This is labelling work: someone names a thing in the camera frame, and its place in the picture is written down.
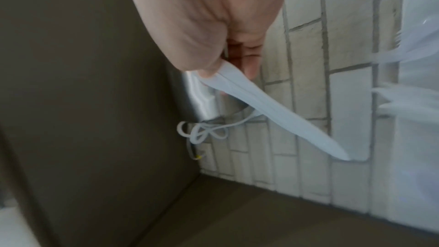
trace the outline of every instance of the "hand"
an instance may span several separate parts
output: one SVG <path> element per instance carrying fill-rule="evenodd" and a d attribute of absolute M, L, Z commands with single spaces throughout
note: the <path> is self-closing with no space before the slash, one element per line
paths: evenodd
<path fill-rule="evenodd" d="M 284 0 L 134 0 L 159 48 L 178 69 L 214 74 L 228 60 L 253 79 L 265 33 Z"/>

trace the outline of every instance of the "tiled backsplash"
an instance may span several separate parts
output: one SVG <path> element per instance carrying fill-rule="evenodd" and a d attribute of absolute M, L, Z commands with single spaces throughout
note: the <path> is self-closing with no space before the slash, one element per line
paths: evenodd
<path fill-rule="evenodd" d="M 371 52 L 394 46 L 401 0 L 285 0 L 263 50 L 272 98 L 328 132 L 357 162 L 338 161 L 266 117 L 198 145 L 208 175 L 386 217 L 393 120 L 375 113 L 371 88 L 395 81 Z M 234 123 L 249 111 L 225 119 Z"/>

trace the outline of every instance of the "silver cylinder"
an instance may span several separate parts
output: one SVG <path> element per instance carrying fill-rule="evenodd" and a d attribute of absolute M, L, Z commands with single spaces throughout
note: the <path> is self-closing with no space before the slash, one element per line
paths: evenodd
<path fill-rule="evenodd" d="M 235 97 L 203 84 L 194 72 L 182 72 L 167 64 L 172 92 L 184 121 L 200 123 L 227 117 L 248 106 Z"/>

